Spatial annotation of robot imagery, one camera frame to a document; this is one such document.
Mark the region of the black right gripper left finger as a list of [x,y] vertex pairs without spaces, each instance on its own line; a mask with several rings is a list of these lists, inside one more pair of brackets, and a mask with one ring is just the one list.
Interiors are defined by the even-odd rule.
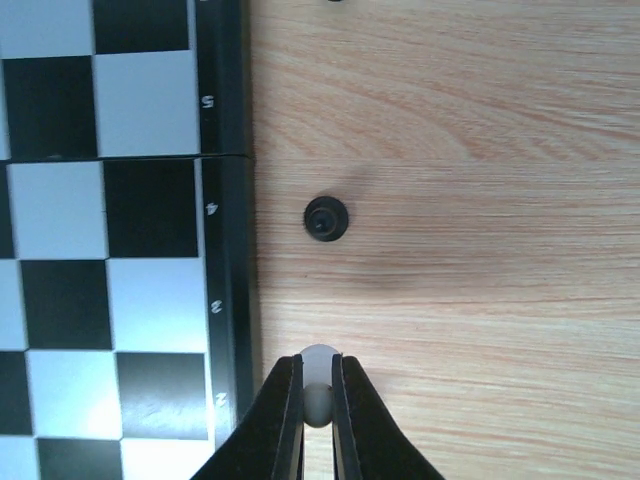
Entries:
[[247,414],[193,480],[304,477],[303,360],[278,359]]

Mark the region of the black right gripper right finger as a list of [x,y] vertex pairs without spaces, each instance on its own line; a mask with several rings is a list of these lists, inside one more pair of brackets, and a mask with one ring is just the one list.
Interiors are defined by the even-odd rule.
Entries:
[[356,357],[334,355],[331,374],[336,479],[444,479],[403,434]]

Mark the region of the white pawn h2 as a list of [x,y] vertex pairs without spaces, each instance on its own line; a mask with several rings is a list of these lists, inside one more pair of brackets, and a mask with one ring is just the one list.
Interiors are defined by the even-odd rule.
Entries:
[[323,428],[332,421],[332,360],[338,351],[325,344],[303,349],[304,421],[312,428]]

